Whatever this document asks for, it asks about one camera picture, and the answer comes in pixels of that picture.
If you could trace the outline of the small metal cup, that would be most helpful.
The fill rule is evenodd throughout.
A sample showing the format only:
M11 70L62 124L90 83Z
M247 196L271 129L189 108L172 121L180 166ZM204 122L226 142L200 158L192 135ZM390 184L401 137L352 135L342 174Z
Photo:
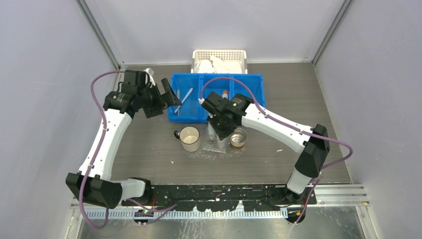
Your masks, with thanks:
M247 132L242 128L237 128L229 136L229 142L231 146L236 148L242 148L247 141Z

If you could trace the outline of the red cap toothpaste tube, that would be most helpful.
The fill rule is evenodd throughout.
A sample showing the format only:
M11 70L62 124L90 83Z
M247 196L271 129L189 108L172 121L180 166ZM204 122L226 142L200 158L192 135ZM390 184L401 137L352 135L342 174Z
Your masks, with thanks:
M226 137L226 138L220 139L219 136L217 136L216 137L216 143L217 143L218 149L220 149L220 150L224 149L225 150L227 148L227 145L228 145L228 138Z

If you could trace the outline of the teal cap toothpaste tube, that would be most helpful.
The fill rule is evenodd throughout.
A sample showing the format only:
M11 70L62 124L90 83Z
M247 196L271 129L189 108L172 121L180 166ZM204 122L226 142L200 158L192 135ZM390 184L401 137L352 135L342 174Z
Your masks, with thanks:
M213 126L211 125L210 122L208 122L208 128L207 128L207 133L208 133L208 137L211 141L215 141L216 138L216 132L213 128Z

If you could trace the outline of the clear square textured holder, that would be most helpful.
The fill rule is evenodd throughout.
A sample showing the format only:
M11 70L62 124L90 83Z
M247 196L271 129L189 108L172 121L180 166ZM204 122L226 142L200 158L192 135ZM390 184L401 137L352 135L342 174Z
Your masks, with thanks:
M211 141L208 137L208 133L207 133L207 129L206 129L205 139L202 143L202 149L203 150L211 151L211 152L215 152L215 153L227 153L228 145L227 145L227 148L225 150L224 149L223 150L218 149L217 143L216 143L216 138L215 138L215 141Z

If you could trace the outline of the white enamel mug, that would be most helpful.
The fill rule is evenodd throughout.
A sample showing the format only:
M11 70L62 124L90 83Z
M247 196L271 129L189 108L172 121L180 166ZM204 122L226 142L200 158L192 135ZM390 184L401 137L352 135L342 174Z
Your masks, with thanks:
M187 126L174 131L174 137L181 142L182 148L187 152L195 152L201 144L200 132L196 127Z

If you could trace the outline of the clear oval textured tray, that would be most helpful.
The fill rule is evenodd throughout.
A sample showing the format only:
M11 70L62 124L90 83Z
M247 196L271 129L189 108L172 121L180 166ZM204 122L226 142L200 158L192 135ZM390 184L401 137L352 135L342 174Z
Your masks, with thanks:
M206 151L202 149L202 143L205 139L204 137L201 137L201 144L200 147L197 151L195 152L187 152L184 150L184 153L187 155L187 157L190 158L195 158L195 159L217 159L217 158L234 158L234 157L240 157L241 155L243 155L246 151L246 147L245 145L242 148L236 148L231 146L230 142L229 142L229 138L228 138L228 149L227 149L227 153L215 153L215 152L211 152L211 151Z

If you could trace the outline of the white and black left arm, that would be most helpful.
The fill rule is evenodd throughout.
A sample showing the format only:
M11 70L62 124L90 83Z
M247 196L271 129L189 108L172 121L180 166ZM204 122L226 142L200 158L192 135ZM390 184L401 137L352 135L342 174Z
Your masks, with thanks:
M166 78L161 80L164 93L160 92L150 70L125 70L122 74L123 82L105 96L103 105L95 100L102 117L98 133L78 172L66 177L66 185L80 204L114 209L128 199L141 206L149 205L153 199L148 179L111 181L113 162L122 137L139 110L143 110L146 118L152 118L182 103Z

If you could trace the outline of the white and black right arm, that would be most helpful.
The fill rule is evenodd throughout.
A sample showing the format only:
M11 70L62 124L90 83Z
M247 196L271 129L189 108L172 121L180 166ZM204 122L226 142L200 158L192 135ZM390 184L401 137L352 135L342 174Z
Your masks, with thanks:
M207 121L219 139L230 137L236 129L243 126L260 131L299 153L295 168L284 188L284 198L293 205L304 198L306 186L319 176L330 150L325 126L296 124L272 114L242 94L236 94L228 100L211 92L205 99L199 99L199 103L208 112Z

